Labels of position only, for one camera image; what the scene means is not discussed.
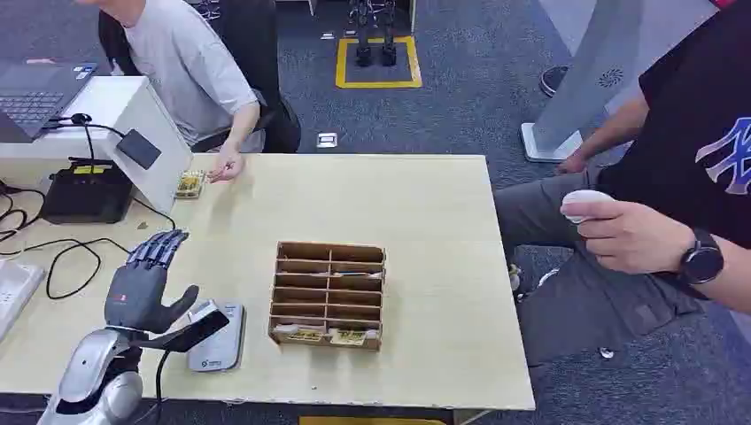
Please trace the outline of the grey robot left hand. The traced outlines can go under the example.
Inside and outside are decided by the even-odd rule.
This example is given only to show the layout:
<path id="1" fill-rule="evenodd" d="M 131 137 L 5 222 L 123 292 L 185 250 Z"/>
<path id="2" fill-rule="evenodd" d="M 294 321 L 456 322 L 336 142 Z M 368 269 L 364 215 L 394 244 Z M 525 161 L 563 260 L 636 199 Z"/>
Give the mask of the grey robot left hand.
<path id="1" fill-rule="evenodd" d="M 171 305 L 163 305 L 168 268 L 189 233 L 175 229 L 153 235 L 118 267 L 105 300 L 105 323 L 164 334 L 196 302 L 199 287 L 190 285 Z"/>

